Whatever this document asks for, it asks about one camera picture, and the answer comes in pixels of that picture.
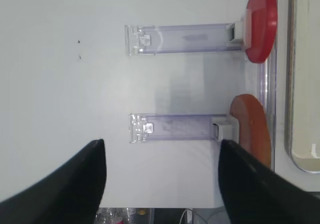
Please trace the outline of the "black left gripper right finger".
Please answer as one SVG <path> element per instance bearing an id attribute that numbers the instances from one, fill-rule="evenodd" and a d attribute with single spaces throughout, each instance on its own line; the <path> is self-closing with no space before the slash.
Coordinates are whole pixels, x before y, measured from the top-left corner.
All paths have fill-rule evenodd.
<path id="1" fill-rule="evenodd" d="M 232 140 L 221 142 L 218 185 L 231 223 L 319 223 L 319 198 L 289 183 Z"/>

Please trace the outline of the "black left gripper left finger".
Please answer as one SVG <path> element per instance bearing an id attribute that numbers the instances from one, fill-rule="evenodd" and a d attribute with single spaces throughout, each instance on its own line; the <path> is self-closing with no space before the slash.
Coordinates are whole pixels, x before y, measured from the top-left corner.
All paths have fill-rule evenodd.
<path id="1" fill-rule="evenodd" d="M 106 183 L 102 139 L 0 204 L 1 223 L 94 223 Z"/>

